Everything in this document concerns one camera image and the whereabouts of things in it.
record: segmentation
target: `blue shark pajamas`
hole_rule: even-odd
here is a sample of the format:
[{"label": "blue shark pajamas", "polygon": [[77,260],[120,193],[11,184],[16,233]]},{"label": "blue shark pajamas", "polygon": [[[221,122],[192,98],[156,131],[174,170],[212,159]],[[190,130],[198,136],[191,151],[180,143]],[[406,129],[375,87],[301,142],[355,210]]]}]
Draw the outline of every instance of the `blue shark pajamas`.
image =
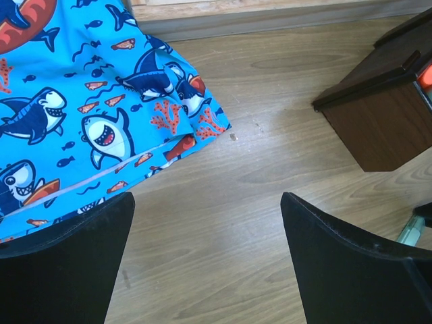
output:
[{"label": "blue shark pajamas", "polygon": [[0,242],[85,213],[230,128],[120,0],[0,1]]}]

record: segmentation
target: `floor plank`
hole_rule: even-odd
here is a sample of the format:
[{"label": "floor plank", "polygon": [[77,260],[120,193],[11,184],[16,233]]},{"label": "floor plank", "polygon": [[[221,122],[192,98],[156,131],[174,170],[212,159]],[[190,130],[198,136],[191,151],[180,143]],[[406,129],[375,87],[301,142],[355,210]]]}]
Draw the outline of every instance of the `floor plank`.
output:
[{"label": "floor plank", "polygon": [[233,128],[133,189],[106,323],[305,324],[284,191],[396,239],[412,208],[432,200],[432,151],[392,173],[364,173],[310,102],[405,19],[173,44]]}]

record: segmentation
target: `cartoon shark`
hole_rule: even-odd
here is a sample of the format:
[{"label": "cartoon shark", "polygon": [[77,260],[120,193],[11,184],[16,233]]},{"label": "cartoon shark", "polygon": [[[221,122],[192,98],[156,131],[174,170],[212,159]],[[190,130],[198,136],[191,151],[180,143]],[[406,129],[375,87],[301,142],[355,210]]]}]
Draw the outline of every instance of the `cartoon shark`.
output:
[{"label": "cartoon shark", "polygon": [[168,63],[167,66],[176,74],[178,83],[175,86],[180,100],[183,104],[183,110],[189,118],[194,117],[200,112],[203,105],[209,105],[211,98],[204,100],[204,96],[193,86],[190,85],[189,81],[193,78],[192,74],[186,79],[185,71],[175,62]]},{"label": "cartoon shark", "polygon": [[135,155],[134,143],[129,133],[129,117],[122,109],[117,108],[117,118],[91,115],[82,119],[82,140],[92,147],[90,160],[100,170],[102,159],[112,157],[122,162]]},{"label": "cartoon shark", "polygon": [[20,12],[19,5],[22,1],[19,0],[1,0],[0,2],[0,24],[4,20],[8,20],[16,28],[27,29],[30,27],[30,22]]},{"label": "cartoon shark", "polygon": [[2,117],[0,138],[3,134],[16,138],[28,138],[28,144],[34,145],[43,141],[51,132],[63,135],[61,123],[66,118],[63,108],[66,99],[52,88],[43,88],[32,99],[8,98],[0,103],[11,108],[13,117]]},{"label": "cartoon shark", "polygon": [[115,26],[114,30],[118,32],[121,30],[124,26],[124,24],[131,25],[133,27],[137,27],[138,24],[136,23],[136,20],[133,15],[129,13],[128,10],[120,11],[117,7],[113,5],[105,5],[105,7],[108,9],[108,11],[113,15],[115,20]]},{"label": "cartoon shark", "polygon": [[141,101],[166,97],[174,91],[174,86],[163,69],[156,64],[154,49],[147,51],[135,65],[134,73],[126,78],[115,78],[127,90],[140,93]]},{"label": "cartoon shark", "polygon": [[173,48],[169,46],[167,43],[165,43],[163,40],[160,40],[159,38],[153,37],[151,35],[146,35],[147,41],[144,44],[144,48],[147,44],[150,44],[152,48],[154,49],[161,49],[162,51],[167,52],[170,54],[173,51]]},{"label": "cartoon shark", "polygon": [[45,184],[44,178],[35,181],[36,170],[29,160],[21,160],[0,171],[0,217],[21,208],[24,201]]}]

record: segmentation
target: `black object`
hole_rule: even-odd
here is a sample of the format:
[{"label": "black object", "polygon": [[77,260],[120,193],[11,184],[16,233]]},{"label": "black object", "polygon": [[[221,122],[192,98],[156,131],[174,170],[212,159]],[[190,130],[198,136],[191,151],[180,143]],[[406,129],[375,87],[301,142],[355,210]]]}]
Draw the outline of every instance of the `black object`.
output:
[{"label": "black object", "polygon": [[283,194],[308,324],[432,323],[432,251],[364,231]]},{"label": "black object", "polygon": [[103,324],[134,214],[120,194],[0,244],[0,322]]}]

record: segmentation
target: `orange coral print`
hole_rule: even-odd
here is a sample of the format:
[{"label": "orange coral print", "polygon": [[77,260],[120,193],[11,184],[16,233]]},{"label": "orange coral print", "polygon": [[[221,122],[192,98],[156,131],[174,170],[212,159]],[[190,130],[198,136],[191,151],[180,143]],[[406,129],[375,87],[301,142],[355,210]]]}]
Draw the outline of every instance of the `orange coral print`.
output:
[{"label": "orange coral print", "polygon": [[0,91],[6,92],[8,95],[12,93],[7,87],[9,86],[9,74],[13,69],[13,66],[7,66],[5,58],[0,59],[0,76],[3,79],[3,84],[0,83]]},{"label": "orange coral print", "polygon": [[167,128],[168,130],[171,130],[171,133],[173,135],[177,134],[177,126],[180,123],[180,114],[179,111],[182,108],[180,105],[172,104],[171,110],[173,112],[173,118],[171,118],[169,114],[169,101],[164,100],[163,101],[163,107],[160,103],[156,104],[155,111],[160,111],[165,119],[161,116],[152,117],[150,124],[156,125],[157,129],[160,130],[161,128]]},{"label": "orange coral print", "polygon": [[200,123],[206,122],[210,126],[212,126],[215,131],[211,127],[203,127],[200,126],[200,128],[196,131],[196,135],[201,137],[201,140],[205,140],[206,138],[212,137],[212,136],[219,136],[221,133],[226,131],[225,127],[221,127],[215,123],[215,120],[213,119],[213,116],[210,111],[210,107],[207,107],[205,109],[205,114],[200,116]]}]

